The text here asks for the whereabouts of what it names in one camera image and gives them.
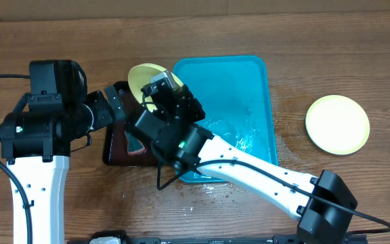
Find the green and orange sponge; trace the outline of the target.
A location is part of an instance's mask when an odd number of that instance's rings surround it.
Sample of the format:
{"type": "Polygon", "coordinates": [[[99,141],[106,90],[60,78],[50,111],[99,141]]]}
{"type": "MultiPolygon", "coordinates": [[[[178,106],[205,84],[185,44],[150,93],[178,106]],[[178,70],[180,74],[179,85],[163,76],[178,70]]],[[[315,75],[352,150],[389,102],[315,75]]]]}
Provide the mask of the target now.
{"type": "Polygon", "coordinates": [[[125,132],[125,136],[127,139],[127,154],[129,156],[139,155],[146,151],[145,146],[127,131],[125,132]]]}

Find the green plate top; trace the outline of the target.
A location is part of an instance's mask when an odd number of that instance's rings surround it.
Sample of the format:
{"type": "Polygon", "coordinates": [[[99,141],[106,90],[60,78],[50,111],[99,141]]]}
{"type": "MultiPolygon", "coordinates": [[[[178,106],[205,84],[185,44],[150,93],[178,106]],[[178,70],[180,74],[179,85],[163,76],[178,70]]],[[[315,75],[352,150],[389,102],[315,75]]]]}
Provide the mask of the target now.
{"type": "Polygon", "coordinates": [[[164,71],[167,71],[172,76],[174,82],[176,83],[176,88],[171,90],[171,88],[165,84],[162,85],[162,82],[156,84],[157,91],[151,96],[145,97],[145,102],[154,102],[161,104],[166,108],[171,109],[171,113],[174,113],[175,105],[177,101],[182,97],[188,98],[187,95],[188,88],[181,82],[181,80],[171,71],[167,70],[165,67],[159,66],[152,63],[144,63],[134,66],[128,74],[128,84],[133,97],[141,104],[143,102],[142,88],[145,85],[150,85],[150,79],[155,77],[164,71]]]}

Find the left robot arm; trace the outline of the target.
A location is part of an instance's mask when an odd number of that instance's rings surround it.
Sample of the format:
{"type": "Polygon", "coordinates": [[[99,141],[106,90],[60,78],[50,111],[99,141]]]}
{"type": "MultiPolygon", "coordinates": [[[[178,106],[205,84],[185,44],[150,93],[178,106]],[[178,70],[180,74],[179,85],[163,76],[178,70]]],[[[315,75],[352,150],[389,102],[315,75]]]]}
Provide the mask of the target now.
{"type": "Polygon", "coordinates": [[[29,64],[30,93],[0,124],[1,156],[12,180],[14,243],[64,243],[70,144],[124,119],[115,87],[87,91],[72,60],[29,64]]]}

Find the green plate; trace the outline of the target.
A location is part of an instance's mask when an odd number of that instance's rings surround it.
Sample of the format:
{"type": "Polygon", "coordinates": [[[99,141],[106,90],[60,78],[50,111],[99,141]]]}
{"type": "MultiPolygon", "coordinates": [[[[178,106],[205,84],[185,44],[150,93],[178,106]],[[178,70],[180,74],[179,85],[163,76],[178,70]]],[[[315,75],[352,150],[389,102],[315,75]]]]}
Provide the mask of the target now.
{"type": "Polygon", "coordinates": [[[334,155],[350,155],[361,149],[370,135],[365,110],[351,98],[328,95],[316,100],[305,116],[311,141],[334,155]]]}
{"type": "Polygon", "coordinates": [[[171,71],[167,70],[165,67],[159,66],[152,63],[144,63],[134,66],[128,74],[128,84],[133,97],[141,104],[143,102],[142,88],[145,85],[150,85],[150,79],[155,77],[164,71],[167,71],[172,76],[174,82],[176,83],[176,88],[171,90],[171,88],[165,84],[162,85],[162,82],[156,84],[157,91],[151,96],[145,97],[145,102],[154,102],[161,104],[166,108],[171,109],[171,113],[174,113],[175,105],[177,101],[182,97],[188,98],[187,95],[188,88],[181,82],[181,80],[171,71]]]}

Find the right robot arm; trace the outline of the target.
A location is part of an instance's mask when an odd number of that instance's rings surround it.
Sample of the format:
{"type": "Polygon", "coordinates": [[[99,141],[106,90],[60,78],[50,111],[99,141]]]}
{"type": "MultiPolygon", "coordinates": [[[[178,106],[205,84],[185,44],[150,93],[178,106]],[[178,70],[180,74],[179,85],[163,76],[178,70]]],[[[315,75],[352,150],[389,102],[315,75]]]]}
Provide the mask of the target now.
{"type": "Polygon", "coordinates": [[[197,125],[205,117],[187,85],[131,85],[142,109],[127,122],[161,165],[219,178],[261,196],[298,222],[304,243],[341,243],[357,201],[344,181],[324,170],[316,177],[268,163],[197,125]]]}

